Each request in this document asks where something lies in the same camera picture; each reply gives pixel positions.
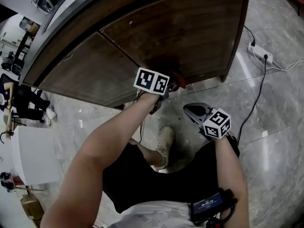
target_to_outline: shoe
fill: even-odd
[[[44,123],[46,124],[46,126],[50,126],[51,125],[51,119],[49,119],[49,117],[47,116],[47,114],[44,114],[42,119],[44,120]]]
[[[55,112],[53,112],[50,108],[47,108],[46,110],[47,112],[47,116],[49,117],[49,119],[53,119],[55,116],[57,116],[57,114]]]
[[[157,149],[156,151],[165,158],[165,163],[162,166],[154,166],[156,171],[165,169],[169,163],[169,152],[174,140],[174,130],[165,126],[161,129],[158,140],[157,140]]]

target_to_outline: black shorts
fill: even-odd
[[[235,141],[228,140],[237,156]],[[103,190],[118,213],[148,201],[198,202],[218,190],[215,143],[196,152],[193,161],[173,173],[155,172],[137,145],[128,144],[119,158],[104,170]]]

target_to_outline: cardboard box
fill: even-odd
[[[37,31],[39,30],[40,26],[36,23],[34,23],[31,28],[28,30],[29,33],[35,35],[37,33]]]
[[[21,205],[29,219],[41,219],[44,211],[34,194],[23,195]]]

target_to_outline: cabinet leg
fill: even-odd
[[[221,76],[220,76],[220,80],[221,80],[222,82],[225,82],[225,80],[226,80],[226,78],[227,78],[227,75],[228,75],[228,73],[226,73],[226,74],[224,74],[224,75],[221,75]]]
[[[124,104],[121,104],[121,105],[118,105],[116,107],[113,107],[114,109],[117,109],[117,110],[124,110]]]
[[[297,7],[298,7],[298,16],[300,16],[301,4],[298,1],[297,1]]]

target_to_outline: power strip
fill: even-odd
[[[267,54],[268,58],[267,58],[267,63],[272,64],[274,57],[271,53],[267,52],[266,50],[264,50],[263,48],[255,45],[254,47],[251,45],[251,42],[248,45],[248,51],[251,54],[256,55],[257,58],[262,59],[263,61],[265,60],[264,55]]]

